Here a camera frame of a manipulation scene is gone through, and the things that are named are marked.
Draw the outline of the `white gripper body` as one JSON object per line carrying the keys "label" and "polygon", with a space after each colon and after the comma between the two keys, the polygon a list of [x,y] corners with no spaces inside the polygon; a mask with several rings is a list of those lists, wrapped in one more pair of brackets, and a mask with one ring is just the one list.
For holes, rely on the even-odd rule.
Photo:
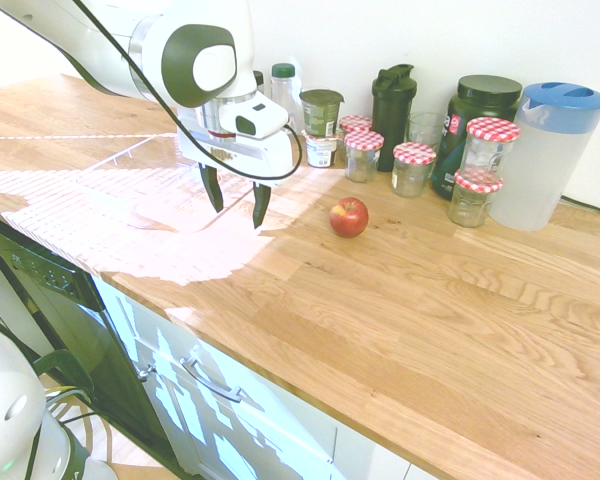
{"label": "white gripper body", "polygon": [[291,140],[277,131],[264,139],[230,133],[218,133],[206,129],[191,129],[190,136],[196,146],[181,129],[177,130],[179,149],[184,157],[218,170],[230,167],[243,178],[279,187],[291,175]]}

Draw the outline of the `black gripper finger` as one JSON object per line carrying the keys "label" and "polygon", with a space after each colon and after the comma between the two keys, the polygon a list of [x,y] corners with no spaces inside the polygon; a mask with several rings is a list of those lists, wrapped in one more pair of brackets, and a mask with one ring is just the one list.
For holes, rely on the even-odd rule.
{"label": "black gripper finger", "polygon": [[271,198],[271,188],[257,182],[253,183],[254,208],[252,212],[253,226],[259,228],[265,218]]}
{"label": "black gripper finger", "polygon": [[198,164],[200,178],[208,198],[216,212],[221,212],[224,209],[224,199],[219,186],[217,169],[211,166]]}

